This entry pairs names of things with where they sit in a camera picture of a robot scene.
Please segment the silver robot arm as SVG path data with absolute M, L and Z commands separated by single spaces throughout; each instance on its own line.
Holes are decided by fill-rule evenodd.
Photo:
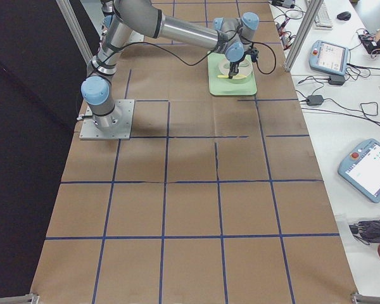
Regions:
M 237 18 L 216 18 L 207 28 L 165 15 L 150 1 L 108 1 L 111 22 L 98 53 L 87 64 L 87 78 L 81 93 L 92 111 L 92 124 L 109 132 L 121 124 L 124 112 L 111 96 L 111 80 L 117 71 L 120 53 L 131 44 L 132 32 L 157 39 L 163 37 L 224 54 L 229 61 L 229 78 L 239 72 L 239 65 L 250 56 L 257 61 L 258 50 L 252 38 L 259 17 L 246 12 Z
M 103 12 L 104 18 L 101 24 L 103 32 L 108 31 L 114 12 L 113 12 L 113 0 L 101 0 L 101 10 Z

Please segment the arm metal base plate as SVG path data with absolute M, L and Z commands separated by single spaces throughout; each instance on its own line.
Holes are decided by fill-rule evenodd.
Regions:
M 81 140 L 130 139 L 134 114 L 134 99 L 116 99 L 114 110 L 107 116 L 98 116 L 88 105 L 82 121 Z
M 143 42 L 144 41 L 144 35 L 139 34 L 138 32 L 132 31 L 129 39 L 127 40 L 127 44 L 133 43 L 133 42 Z

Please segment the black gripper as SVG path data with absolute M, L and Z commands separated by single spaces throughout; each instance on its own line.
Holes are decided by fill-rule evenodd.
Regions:
M 239 71 L 239 62 L 230 62 L 228 78 L 233 79 Z

